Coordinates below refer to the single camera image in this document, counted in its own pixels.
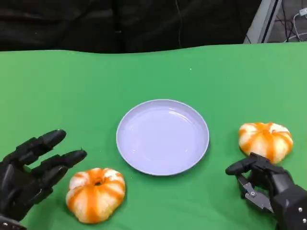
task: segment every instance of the green tablecloth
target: green tablecloth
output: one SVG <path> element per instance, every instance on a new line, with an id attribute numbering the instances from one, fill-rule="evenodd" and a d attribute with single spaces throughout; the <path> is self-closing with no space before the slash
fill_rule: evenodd
<path id="1" fill-rule="evenodd" d="M 131 55 L 0 53 L 0 156 L 56 128 L 68 135 L 53 154 L 79 148 L 88 152 L 22 223 L 30 230 L 274 229 L 272 218 L 240 199 L 235 178 L 224 170 L 243 158 L 240 125 L 273 121 L 292 132 L 294 148 L 282 166 L 307 189 L 302 50 L 307 44 L 207 46 Z M 125 163 L 116 147 L 123 115 L 157 98 L 189 104 L 209 126 L 205 157 L 178 176 L 142 174 Z M 123 173 L 127 196 L 109 221 L 90 226 L 67 210 L 65 195 L 74 173 L 95 167 Z"/>

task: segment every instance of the round plate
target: round plate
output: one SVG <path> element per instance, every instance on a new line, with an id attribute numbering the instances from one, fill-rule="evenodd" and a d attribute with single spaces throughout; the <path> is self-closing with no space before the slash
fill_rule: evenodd
<path id="1" fill-rule="evenodd" d="M 153 100 L 132 108 L 122 118 L 116 142 L 121 156 L 133 168 L 151 175 L 174 175 L 204 156 L 209 130 L 190 106 Z"/>

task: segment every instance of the black curtain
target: black curtain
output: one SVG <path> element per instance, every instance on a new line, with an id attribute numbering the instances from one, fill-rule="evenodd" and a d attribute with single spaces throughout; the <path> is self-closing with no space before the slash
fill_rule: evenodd
<path id="1" fill-rule="evenodd" d="M 3 0 L 0 50 L 134 53 L 240 44 L 261 0 Z"/>

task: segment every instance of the orange and white pumpkin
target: orange and white pumpkin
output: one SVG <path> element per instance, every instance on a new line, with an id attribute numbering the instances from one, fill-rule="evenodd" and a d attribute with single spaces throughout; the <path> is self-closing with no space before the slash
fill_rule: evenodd
<path id="1" fill-rule="evenodd" d="M 239 146 L 249 155 L 254 152 L 279 163 L 291 151 L 293 141 L 289 130 L 275 123 L 245 123 L 239 130 Z"/>
<path id="2" fill-rule="evenodd" d="M 80 222 L 94 224 L 108 219 L 124 196 L 122 174 L 113 169 L 95 168 L 72 177 L 66 204 Z"/>

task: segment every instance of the small pumpkin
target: small pumpkin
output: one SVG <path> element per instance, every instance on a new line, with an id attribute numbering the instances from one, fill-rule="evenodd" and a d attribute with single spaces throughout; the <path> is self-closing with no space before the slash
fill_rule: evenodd
<path id="1" fill-rule="evenodd" d="M 293 141 L 289 130 L 275 123 L 245 123 L 239 130 L 239 146 L 249 155 L 254 152 L 279 163 L 291 151 Z"/>
<path id="2" fill-rule="evenodd" d="M 66 204 L 82 223 L 99 223 L 123 202 L 125 181 L 113 169 L 95 168 L 76 173 L 69 184 Z"/>

